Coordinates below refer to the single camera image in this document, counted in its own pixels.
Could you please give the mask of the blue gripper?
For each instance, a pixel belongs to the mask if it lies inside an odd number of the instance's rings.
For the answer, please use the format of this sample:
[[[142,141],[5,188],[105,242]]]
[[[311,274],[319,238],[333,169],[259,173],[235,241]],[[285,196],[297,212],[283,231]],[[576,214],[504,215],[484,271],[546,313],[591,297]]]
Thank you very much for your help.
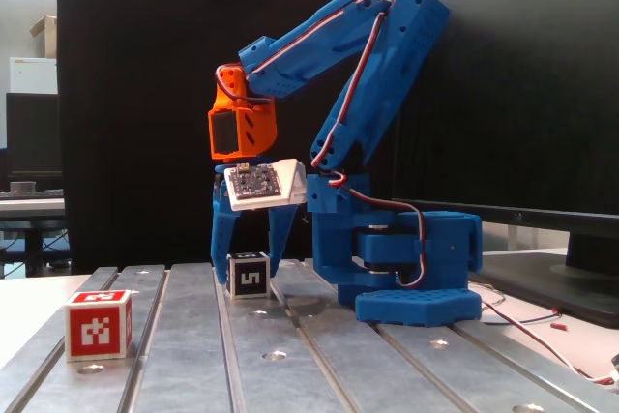
[[[219,209],[221,207],[221,199],[227,196],[224,171],[227,168],[236,167],[236,163],[225,163],[215,166],[213,187],[214,209]],[[276,275],[279,268],[297,208],[297,205],[290,204],[268,209],[271,278]],[[239,217],[239,212],[214,212],[211,236],[211,259],[215,267],[218,282],[221,285],[227,282],[227,255],[235,225]]]

